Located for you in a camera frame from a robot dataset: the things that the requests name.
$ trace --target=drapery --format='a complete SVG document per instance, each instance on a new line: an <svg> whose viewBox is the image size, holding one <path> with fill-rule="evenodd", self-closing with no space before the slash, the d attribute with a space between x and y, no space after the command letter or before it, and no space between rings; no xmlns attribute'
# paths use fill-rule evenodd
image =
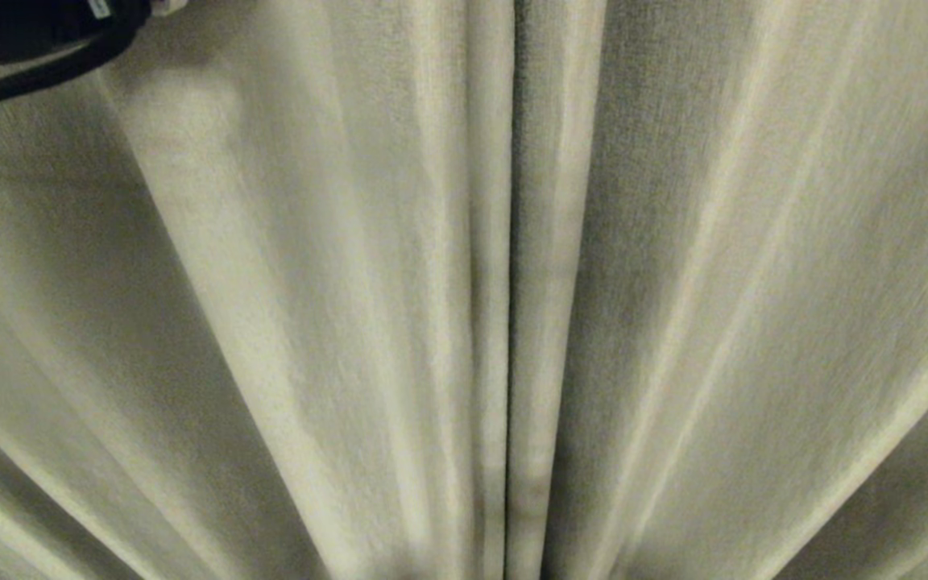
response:
<svg viewBox="0 0 928 580"><path fill-rule="evenodd" d="M194 0L0 107L0 578L928 579L928 1Z"/></svg>

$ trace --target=textured fabric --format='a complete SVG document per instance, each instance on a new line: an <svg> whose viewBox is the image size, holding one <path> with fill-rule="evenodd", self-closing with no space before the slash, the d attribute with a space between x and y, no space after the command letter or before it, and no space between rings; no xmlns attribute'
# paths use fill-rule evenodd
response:
<svg viewBox="0 0 928 580"><path fill-rule="evenodd" d="M0 107L0 579L928 579L928 1L195 0Z"/></svg>

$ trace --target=white curtain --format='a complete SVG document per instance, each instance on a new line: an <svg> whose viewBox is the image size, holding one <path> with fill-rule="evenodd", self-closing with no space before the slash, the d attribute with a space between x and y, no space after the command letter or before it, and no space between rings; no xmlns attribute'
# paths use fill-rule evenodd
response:
<svg viewBox="0 0 928 580"><path fill-rule="evenodd" d="M928 579L928 0L194 0L0 107L0 579Z"/></svg>

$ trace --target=curtain fold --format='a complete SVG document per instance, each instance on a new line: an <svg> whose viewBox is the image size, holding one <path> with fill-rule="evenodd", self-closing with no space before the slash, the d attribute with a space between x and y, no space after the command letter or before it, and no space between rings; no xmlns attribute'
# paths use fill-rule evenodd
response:
<svg viewBox="0 0 928 580"><path fill-rule="evenodd" d="M193 0L0 109L0 578L928 578L928 2Z"/></svg>

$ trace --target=cord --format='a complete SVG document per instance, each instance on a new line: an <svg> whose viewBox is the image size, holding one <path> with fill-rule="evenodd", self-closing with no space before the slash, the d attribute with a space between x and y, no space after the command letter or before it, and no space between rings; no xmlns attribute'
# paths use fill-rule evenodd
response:
<svg viewBox="0 0 928 580"><path fill-rule="evenodd" d="M113 0L117 22L83 48L55 61L0 78L0 101L55 87L110 62L130 47L150 15L148 0Z"/></svg>

